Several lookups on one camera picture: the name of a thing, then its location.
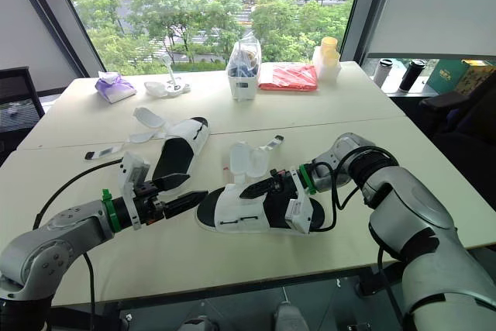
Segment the black chair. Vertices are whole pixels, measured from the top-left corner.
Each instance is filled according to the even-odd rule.
[[[468,97],[449,92],[420,106],[424,133],[496,210],[496,73]]]
[[[29,68],[0,70],[0,166],[43,114]]]

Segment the plastic bottle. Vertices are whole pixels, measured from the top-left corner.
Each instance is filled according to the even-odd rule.
[[[319,83],[336,82],[339,70],[341,70],[340,55],[336,51],[337,44],[336,38],[326,36],[322,39],[320,47],[316,47],[314,50],[312,62]]]

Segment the purple package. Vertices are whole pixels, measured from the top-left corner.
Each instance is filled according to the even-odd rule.
[[[129,96],[136,94],[136,89],[124,80],[119,73],[98,72],[100,79],[95,84],[96,90],[102,97],[113,104]]]

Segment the green ring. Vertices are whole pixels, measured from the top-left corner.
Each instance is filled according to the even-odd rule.
[[[303,176],[303,180],[305,180],[305,183],[307,184],[308,193],[310,195],[314,195],[317,191],[315,190],[315,187],[313,186],[312,180],[310,180],[310,177],[307,174],[307,170],[305,169],[304,164],[300,164],[300,173],[301,173],[301,176]]]
[[[103,189],[102,202],[107,208],[108,217],[110,217],[110,223],[112,225],[112,230],[114,233],[118,233],[122,230],[121,224],[119,223],[119,218],[115,212],[114,204],[112,203],[112,194],[110,194],[108,189]]]

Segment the white slipper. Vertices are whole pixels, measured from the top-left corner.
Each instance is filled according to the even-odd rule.
[[[153,179],[169,174],[188,174],[205,145],[210,129],[207,119],[195,117],[179,122],[167,131],[162,154],[153,171]],[[167,191],[168,195],[177,194],[180,187]]]
[[[217,189],[200,203],[196,209],[196,220],[205,229],[220,233],[289,233],[293,230],[284,219],[291,198],[297,198],[294,191],[266,193],[258,198],[243,199],[239,195],[247,184],[227,184]],[[324,209],[315,199],[310,198],[313,207],[312,228],[324,223]]]

